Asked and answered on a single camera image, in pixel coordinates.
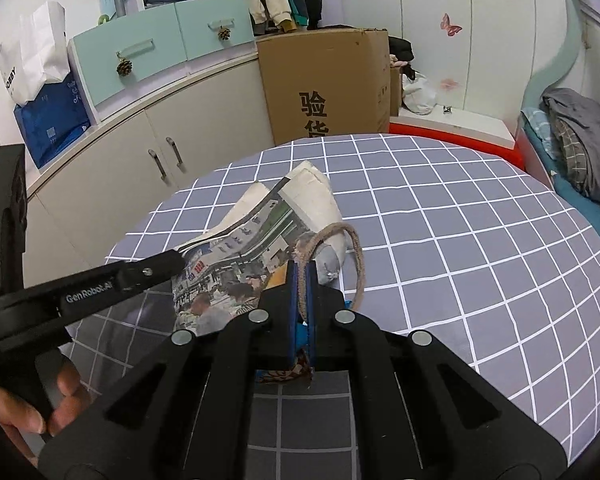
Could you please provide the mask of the person's left hand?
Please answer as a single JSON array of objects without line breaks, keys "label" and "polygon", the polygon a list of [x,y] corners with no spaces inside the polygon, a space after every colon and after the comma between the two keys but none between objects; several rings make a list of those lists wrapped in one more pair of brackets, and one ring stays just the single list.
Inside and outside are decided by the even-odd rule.
[{"label": "person's left hand", "polygon": [[34,466],[38,458],[23,439],[22,434],[45,434],[57,436],[91,404],[90,394],[81,382],[81,376],[73,362],[65,356],[57,375],[57,388],[61,402],[50,417],[44,418],[35,408],[0,387],[0,425],[12,443]]}]

